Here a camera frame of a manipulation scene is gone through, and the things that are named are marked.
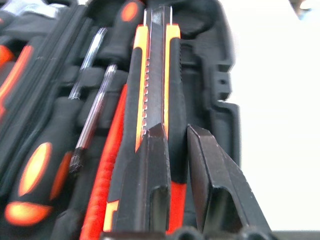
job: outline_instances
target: black plastic case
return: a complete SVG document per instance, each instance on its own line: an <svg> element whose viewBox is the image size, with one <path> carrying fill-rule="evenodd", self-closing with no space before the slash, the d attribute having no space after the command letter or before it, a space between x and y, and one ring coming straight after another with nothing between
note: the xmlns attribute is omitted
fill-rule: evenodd
<svg viewBox="0 0 320 240"><path fill-rule="evenodd" d="M106 96L106 104L87 156L87 161L91 164L86 171L93 174L87 174L87 177L77 179L76 182L68 178L60 197L55 202L53 214L41 224L32 228L10 226L4 219L3 212L20 166L28 153L28 147L50 120L56 99L67 97L76 78L81 78L83 86L81 98L84 104L73 131L74 144L76 144L103 80L108 62L98 54L93 67L86 69L81 76L79 76L80 65L99 27L108 28L104 44L108 42L112 33L113 20L123 3L120 0L97 0L92 3L88 11L79 13L75 11L75 2L71 0L49 2L66 4L69 8L59 20L47 22L39 22L34 19L38 16L28 14L24 16L25 20L17 19L0 33L1 36L9 36L22 42L22 45L30 40L36 41L37 45L35 59L30 62L30 66L7 100L7 105L15 106L16 111L6 116L0 126L2 139L0 151L8 150L0 157L1 240L50 239L57 216L68 206L75 205L85 211L95 180L94 172L99 164L120 92L128 77L128 68L123 67L118 70ZM238 106L225 102L232 91L229 71L234 64L234 52L222 6L218 0L150 1L150 4L158 3L172 5L173 22L179 24L181 29L181 76L187 123L210 130L224 151L239 165ZM68 20L70 22L67 22L68 15L74 15L73 21L76 18L81 19L79 26L72 24L70 19ZM68 47L59 48L59 42L68 42ZM56 52L49 53L48 48L55 48ZM0 83L12 67L12 62L5 65L0 74ZM77 193L78 196L82 197L72 197L72 194L76 194L77 191L80 191ZM190 184L187 190L184 224L186 226L196 224Z"/></svg>

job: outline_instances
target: white background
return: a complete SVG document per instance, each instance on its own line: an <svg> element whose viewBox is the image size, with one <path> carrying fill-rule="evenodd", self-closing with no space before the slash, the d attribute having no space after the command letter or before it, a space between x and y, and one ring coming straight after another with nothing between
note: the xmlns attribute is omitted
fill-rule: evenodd
<svg viewBox="0 0 320 240"><path fill-rule="evenodd" d="M236 63L242 170L273 230L320 230L320 25L287 0L220 0Z"/></svg>

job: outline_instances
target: screwdriver tip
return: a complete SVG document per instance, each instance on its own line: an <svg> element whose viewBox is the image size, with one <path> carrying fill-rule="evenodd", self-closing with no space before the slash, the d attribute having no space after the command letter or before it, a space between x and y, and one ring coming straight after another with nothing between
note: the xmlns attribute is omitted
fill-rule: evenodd
<svg viewBox="0 0 320 240"><path fill-rule="evenodd" d="M83 166L82 161L81 161L82 153L83 153L82 149L76 148L74 150L74 153L73 153L73 156L71 158L70 165L69 165L69 172L70 173L79 172L79 170Z"/></svg>

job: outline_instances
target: orange grip insert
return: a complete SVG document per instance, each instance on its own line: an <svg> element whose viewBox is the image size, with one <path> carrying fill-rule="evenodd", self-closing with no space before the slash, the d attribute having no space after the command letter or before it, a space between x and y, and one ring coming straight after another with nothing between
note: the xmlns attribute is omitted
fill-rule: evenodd
<svg viewBox="0 0 320 240"><path fill-rule="evenodd" d="M137 15L137 12L138 12L138 5L134 1L129 2L123 8L123 11L121 13L121 19L124 22L130 22Z"/></svg>
<svg viewBox="0 0 320 240"><path fill-rule="evenodd" d="M167 234L174 233L182 227L184 221L187 184L171 182L170 218Z"/></svg>
<svg viewBox="0 0 320 240"><path fill-rule="evenodd" d="M4 215L12 225L28 227L45 219L51 211L51 206L14 201L6 206Z"/></svg>
<svg viewBox="0 0 320 240"><path fill-rule="evenodd" d="M34 151L23 170L18 190L18 195L20 197L32 192L41 181L41 178L47 169L51 152L52 144L50 142L41 144Z"/></svg>
<svg viewBox="0 0 320 240"><path fill-rule="evenodd" d="M90 201L84 218L80 240L99 239L100 233L104 227L106 208L109 206L108 209L110 209L110 206L112 206L112 203L107 203L107 199L112 179L112 172L124 132L126 97L127 85L124 85L102 152L101 161L97 170Z"/></svg>
<svg viewBox="0 0 320 240"><path fill-rule="evenodd" d="M4 83L0 87L0 120L6 113L5 99L13 90L16 83L18 82L18 79L24 72L33 51L34 48L32 46L25 46L23 48L11 72L9 73L8 77L5 79Z"/></svg>
<svg viewBox="0 0 320 240"><path fill-rule="evenodd" d="M103 231L111 232L114 213L118 210L119 200L106 203Z"/></svg>
<svg viewBox="0 0 320 240"><path fill-rule="evenodd" d="M0 67L6 62L11 61L14 58L14 54L6 46L0 45Z"/></svg>
<svg viewBox="0 0 320 240"><path fill-rule="evenodd" d="M149 30L147 26L138 26L135 33L133 50L140 48L142 50L141 69L140 69L140 87L139 87L139 103L136 122L135 134L135 151L138 150L142 141L143 121L144 121L144 98L146 88L146 69L148 65L147 57L149 55Z"/></svg>
<svg viewBox="0 0 320 240"><path fill-rule="evenodd" d="M60 194L64 186L64 183L69 173L69 164L71 161L71 157L72 157L72 152L67 152L62 159L62 162L59 166L59 169L56 173L56 176L52 185L50 200L53 200L56 197L58 197L58 195Z"/></svg>

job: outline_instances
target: metal shaft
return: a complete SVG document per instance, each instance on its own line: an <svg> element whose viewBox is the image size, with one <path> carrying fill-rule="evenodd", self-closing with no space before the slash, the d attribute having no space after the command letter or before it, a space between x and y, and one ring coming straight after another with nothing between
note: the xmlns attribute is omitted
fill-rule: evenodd
<svg viewBox="0 0 320 240"><path fill-rule="evenodd" d="M90 142L91 136L93 135L93 132L95 130L95 126L97 125L99 114L103 108L106 92L110 87L110 83L112 82L117 68L117 65L112 64L109 65L105 71L102 85L94 99L88 118L86 119L83 130L81 132L80 138L76 144L74 155L71 158L71 172L77 170L78 167L81 166L81 156L77 153L80 153L82 150L88 147L88 143Z"/></svg>
<svg viewBox="0 0 320 240"><path fill-rule="evenodd" d="M95 57L97 55L97 52L103 42L103 39L107 33L107 29L105 27L102 27L99 29L97 34L94 36L91 45L89 47L88 52L86 53L83 63L80 68L80 73L88 68L91 67L94 63ZM70 92L69 99L79 99L81 94L81 85L80 85L80 78L78 77L77 81L73 85L73 88Z"/></svg>

